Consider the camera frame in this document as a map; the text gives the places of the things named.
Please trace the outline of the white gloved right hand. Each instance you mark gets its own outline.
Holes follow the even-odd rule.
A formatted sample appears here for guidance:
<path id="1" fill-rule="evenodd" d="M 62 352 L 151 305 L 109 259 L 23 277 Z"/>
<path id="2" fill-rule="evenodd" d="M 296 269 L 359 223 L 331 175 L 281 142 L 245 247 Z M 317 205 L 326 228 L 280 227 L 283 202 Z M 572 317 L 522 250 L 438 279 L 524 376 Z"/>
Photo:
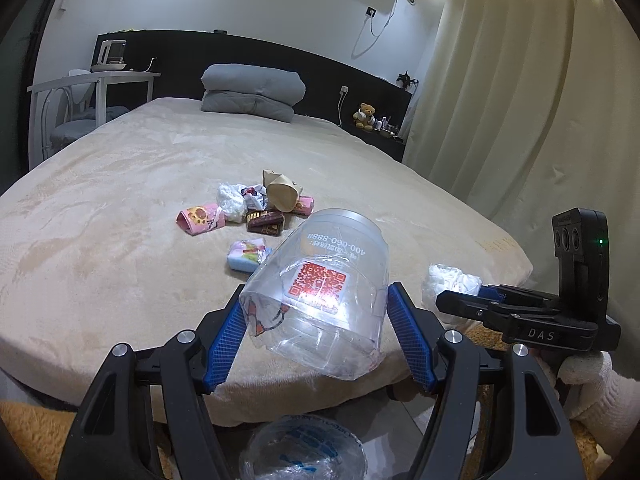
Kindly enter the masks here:
<path id="1" fill-rule="evenodd" d="M 533 356 L 552 386 L 559 379 L 572 393 L 564 404 L 568 419 L 581 422 L 611 457 L 620 454 L 639 422 L 639 382 L 618 374 L 608 352 L 574 354 L 554 372 L 551 352 Z"/>

